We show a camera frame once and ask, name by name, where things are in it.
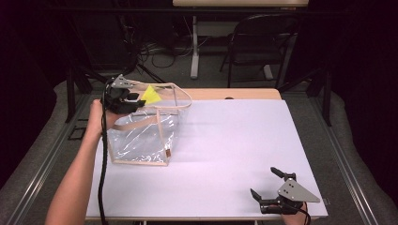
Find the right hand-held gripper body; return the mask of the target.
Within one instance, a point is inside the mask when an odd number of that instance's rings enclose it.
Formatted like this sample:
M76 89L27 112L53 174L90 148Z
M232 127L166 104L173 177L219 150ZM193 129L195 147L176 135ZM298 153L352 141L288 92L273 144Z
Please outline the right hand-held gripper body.
M319 203L320 199L310 190L292 178L288 178L277 190L278 196L273 200L259 197L262 214L295 215L305 203Z

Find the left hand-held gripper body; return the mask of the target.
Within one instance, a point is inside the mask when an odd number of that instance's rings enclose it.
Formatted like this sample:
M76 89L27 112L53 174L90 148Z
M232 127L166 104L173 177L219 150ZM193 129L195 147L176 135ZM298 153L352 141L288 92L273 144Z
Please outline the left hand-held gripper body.
M127 100L127 96L131 93L133 87L122 74L112 78L105 84L102 97L102 104L105 109L115 114L135 113L137 109L133 108L131 103L137 100Z

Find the yellow shuttlecock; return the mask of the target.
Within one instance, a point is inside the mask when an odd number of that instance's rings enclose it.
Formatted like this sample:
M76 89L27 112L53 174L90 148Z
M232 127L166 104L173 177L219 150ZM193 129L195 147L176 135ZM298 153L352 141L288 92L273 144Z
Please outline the yellow shuttlecock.
M141 100L143 100L146 105L149 105L161 101L161 97L156 92L155 88L152 85L149 85L144 91Z

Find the clear plastic bag beige trim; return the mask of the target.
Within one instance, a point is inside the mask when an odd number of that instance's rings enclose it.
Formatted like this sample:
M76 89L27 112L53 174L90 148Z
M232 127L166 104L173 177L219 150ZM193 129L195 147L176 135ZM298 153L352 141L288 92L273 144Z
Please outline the clear plastic bag beige trim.
M149 85L161 101L123 114L107 132L111 161L119 164L161 165L169 162L174 139L184 113L192 104L191 96L173 83L132 82L138 100Z

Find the person's right hand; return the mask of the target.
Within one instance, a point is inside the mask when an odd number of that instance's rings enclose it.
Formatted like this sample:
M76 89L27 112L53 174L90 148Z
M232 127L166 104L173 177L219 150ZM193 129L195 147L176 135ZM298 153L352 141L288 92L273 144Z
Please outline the person's right hand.
M295 215L282 215L283 223L285 225L307 225L309 219L306 215L307 204L303 204L299 212Z

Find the person's left hand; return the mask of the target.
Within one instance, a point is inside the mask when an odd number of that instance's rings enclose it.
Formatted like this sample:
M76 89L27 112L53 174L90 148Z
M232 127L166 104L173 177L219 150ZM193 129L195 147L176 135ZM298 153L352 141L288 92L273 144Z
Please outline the person's left hand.
M115 114L110 111L103 112L100 100L94 99L90 105L90 113L84 136L89 139L98 139L103 128L112 128L115 122L121 117L123 117L123 114Z

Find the black metal stand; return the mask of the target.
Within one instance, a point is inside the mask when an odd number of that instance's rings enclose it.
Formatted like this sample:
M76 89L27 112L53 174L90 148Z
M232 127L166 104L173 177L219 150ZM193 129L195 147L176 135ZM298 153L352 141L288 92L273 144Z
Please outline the black metal stand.
M317 97L320 91L323 91L322 100L322 118L326 124L330 127L330 101L331 101L331 83L332 75L330 73L330 68L328 66L318 67L306 75L293 80L292 82L287 82L282 84L277 90L283 93L298 84L310 79L310 84L307 87L306 95L310 98Z
M67 98L68 98L68 117L66 122L70 122L76 112L75 87L83 94L90 94L93 90L88 80L89 69L83 66L72 67L67 71Z

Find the white-legged desk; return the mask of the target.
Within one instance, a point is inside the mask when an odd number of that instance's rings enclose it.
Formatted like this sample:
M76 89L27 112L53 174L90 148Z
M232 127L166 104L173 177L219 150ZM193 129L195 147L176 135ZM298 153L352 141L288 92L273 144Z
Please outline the white-legged desk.
M310 0L173 0L177 8L192 9L232 9L232 8L306 8ZM192 17L192 59L191 78L199 75L199 37L226 37L237 22L228 19L226 22L202 21L197 16Z

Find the wooden table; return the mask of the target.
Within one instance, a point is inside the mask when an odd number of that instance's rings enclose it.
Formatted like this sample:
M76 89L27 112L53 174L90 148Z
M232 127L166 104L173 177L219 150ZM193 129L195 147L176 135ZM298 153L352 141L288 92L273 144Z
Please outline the wooden table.
M282 97L274 88L185 88L195 100L205 99L277 99Z

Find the black folding chair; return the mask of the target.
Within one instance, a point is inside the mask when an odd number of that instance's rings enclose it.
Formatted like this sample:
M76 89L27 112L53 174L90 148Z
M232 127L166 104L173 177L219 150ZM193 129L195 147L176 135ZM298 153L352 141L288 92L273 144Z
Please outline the black folding chair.
M232 83L232 68L279 65L275 87L281 83L287 48L299 28L298 16L289 13L257 14L240 21L227 45L220 70L228 65L227 87Z

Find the aluminium floor rail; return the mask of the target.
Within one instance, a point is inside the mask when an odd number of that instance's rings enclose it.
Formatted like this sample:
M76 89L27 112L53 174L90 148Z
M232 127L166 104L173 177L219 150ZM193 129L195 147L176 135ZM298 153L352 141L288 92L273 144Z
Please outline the aluminium floor rail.
M22 225L27 213L42 190L63 146L68 142L79 116L86 109L89 95L78 97L74 115L66 123L68 116L67 100L58 95L53 114L38 135L37 139L0 190L1 209L5 215L0 217L2 225Z
M375 214L360 186L360 183L353 173L351 166L349 165L347 157L344 153L344 149L340 145L332 127L329 127L328 124L325 122L322 113L321 102L316 97L311 97L310 102L314 108L315 114L322 128L327 133L328 139L332 145L333 156L339 167L339 170L342 174L351 198L356 205L357 210L359 211L362 222L364 223L364 225L379 225Z

